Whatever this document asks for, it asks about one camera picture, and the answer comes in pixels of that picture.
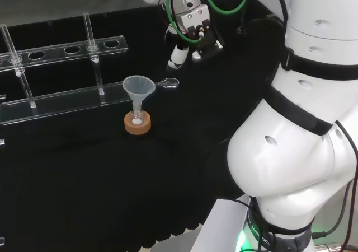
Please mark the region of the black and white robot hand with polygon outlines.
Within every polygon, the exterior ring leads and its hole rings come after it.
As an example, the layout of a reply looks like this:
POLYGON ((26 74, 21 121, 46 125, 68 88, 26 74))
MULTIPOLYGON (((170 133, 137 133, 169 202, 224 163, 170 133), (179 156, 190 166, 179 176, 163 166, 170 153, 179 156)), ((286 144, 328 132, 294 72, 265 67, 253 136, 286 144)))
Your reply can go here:
POLYGON ((169 25, 166 37, 174 39, 176 46, 168 61, 168 67, 179 69, 188 56, 194 62, 199 62, 210 59, 222 51, 223 41, 219 39, 211 24, 207 5, 201 4, 193 10, 178 14, 176 20, 182 34, 188 39, 198 40, 198 42, 188 42, 177 34, 172 25, 169 25))

